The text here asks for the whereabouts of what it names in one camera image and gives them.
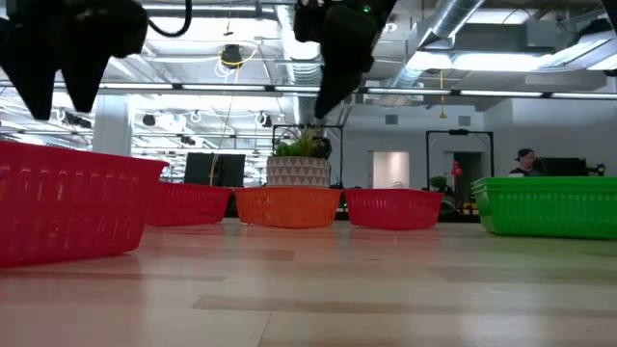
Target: pillar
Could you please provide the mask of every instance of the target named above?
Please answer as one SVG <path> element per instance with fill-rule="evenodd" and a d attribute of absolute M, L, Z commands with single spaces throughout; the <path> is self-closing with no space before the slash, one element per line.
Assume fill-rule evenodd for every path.
<path fill-rule="evenodd" d="M 100 95 L 96 101 L 93 151 L 131 155 L 135 115 L 126 95 Z"/>

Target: person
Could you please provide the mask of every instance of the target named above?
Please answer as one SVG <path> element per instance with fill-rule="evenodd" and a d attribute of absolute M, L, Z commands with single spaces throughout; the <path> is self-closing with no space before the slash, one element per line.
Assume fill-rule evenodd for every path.
<path fill-rule="evenodd" d="M 519 162 L 519 167 L 510 172 L 510 176 L 541 176 L 533 170 L 533 162 L 536 160 L 536 152 L 533 149 L 523 148 L 519 150 L 519 155 L 515 159 Z"/>

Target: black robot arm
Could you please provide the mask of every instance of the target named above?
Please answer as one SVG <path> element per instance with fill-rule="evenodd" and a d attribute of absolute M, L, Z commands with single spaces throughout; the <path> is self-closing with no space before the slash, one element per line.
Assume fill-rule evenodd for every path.
<path fill-rule="evenodd" d="M 324 66 L 315 117 L 323 120 L 362 82 L 396 0 L 298 0 L 296 40 L 321 44 Z"/>
<path fill-rule="evenodd" d="M 0 67 L 38 120 L 49 120 L 56 72 L 75 110 L 90 112 L 109 59 L 142 51 L 148 29 L 133 0 L 14 0 L 0 18 Z"/>

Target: red basket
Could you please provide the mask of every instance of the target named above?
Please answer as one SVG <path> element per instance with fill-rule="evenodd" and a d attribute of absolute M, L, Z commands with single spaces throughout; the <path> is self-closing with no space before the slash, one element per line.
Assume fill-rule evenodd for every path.
<path fill-rule="evenodd" d="M 443 195 L 410 189 L 347 189 L 345 198 L 354 226 L 412 230 L 437 224 Z"/>
<path fill-rule="evenodd" d="M 340 190 L 263 187 L 235 190 L 240 222 L 266 227 L 328 227 L 335 221 Z"/>
<path fill-rule="evenodd" d="M 0 267 L 135 250 L 166 165 L 0 141 Z"/>
<path fill-rule="evenodd" d="M 148 224 L 182 227 L 219 223 L 225 217 L 230 195 L 229 188 L 161 182 Z"/>

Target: black screen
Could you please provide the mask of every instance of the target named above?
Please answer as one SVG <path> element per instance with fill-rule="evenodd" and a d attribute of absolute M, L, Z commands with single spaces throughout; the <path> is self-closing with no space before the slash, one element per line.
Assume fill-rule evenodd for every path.
<path fill-rule="evenodd" d="M 539 158 L 534 169 L 547 176 L 586 176 L 587 162 L 580 158 Z"/>
<path fill-rule="evenodd" d="M 219 154 L 212 185 L 242 187 L 244 185 L 244 154 Z M 214 154 L 189 153 L 186 157 L 184 183 L 210 185 L 210 169 Z"/>

